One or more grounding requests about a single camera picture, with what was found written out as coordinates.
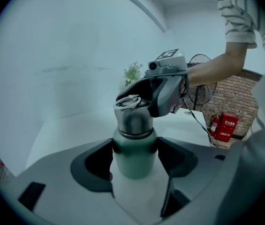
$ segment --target red box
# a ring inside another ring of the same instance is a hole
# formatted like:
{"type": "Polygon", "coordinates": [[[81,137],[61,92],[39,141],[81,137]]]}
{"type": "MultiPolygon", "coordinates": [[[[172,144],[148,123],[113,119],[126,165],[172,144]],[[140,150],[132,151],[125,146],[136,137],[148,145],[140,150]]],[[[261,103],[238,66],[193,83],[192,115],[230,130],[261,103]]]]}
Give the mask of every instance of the red box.
{"type": "Polygon", "coordinates": [[[220,125],[216,129],[215,139],[223,142],[229,142],[234,133],[236,123],[239,118],[231,113],[222,112],[220,125]]]}

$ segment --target striped shirt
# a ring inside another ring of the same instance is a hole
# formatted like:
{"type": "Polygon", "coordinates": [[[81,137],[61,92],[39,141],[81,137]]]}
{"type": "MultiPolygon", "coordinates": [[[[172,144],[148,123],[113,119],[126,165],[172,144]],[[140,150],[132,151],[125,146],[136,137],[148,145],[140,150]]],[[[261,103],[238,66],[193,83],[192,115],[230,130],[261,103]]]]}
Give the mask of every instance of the striped shirt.
{"type": "Polygon", "coordinates": [[[254,31],[258,31],[265,50],[265,11],[256,0],[217,0],[226,26],[227,43],[247,43],[256,48],[254,31]]]}

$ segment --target brick wall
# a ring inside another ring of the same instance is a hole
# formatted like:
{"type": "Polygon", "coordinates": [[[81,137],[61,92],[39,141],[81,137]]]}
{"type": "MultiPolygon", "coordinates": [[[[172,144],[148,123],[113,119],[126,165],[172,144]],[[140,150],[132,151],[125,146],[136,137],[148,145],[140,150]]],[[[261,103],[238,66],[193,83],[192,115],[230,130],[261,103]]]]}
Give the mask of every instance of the brick wall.
{"type": "MultiPolygon", "coordinates": [[[[243,135],[246,133],[258,110],[251,89],[260,78],[261,75],[242,70],[239,74],[218,82],[212,99],[207,104],[196,107],[196,111],[203,112],[207,127],[210,126],[210,120],[214,114],[229,112],[239,117],[234,134],[243,135]]],[[[188,98],[185,101],[189,108],[193,109],[194,104],[191,100],[188,98]]]]}

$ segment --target camera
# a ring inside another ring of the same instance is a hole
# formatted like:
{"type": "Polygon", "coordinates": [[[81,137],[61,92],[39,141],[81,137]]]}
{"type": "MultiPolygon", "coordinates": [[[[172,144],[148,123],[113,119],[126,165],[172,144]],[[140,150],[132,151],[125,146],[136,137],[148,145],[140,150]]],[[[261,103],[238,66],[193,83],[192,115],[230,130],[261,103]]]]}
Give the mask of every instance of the camera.
{"type": "Polygon", "coordinates": [[[154,61],[148,63],[145,76],[186,74],[187,63],[181,49],[162,52],[154,61]]]}

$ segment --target shirt sleeve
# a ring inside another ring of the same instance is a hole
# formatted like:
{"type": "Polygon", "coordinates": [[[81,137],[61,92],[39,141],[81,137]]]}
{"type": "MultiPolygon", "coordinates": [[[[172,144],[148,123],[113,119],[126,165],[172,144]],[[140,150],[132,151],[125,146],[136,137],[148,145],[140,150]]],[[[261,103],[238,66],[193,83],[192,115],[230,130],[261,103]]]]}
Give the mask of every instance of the shirt sleeve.
{"type": "Polygon", "coordinates": [[[250,15],[235,7],[231,0],[217,0],[217,2],[226,27],[226,42],[248,43],[248,48],[256,48],[254,23],[250,15]]]}

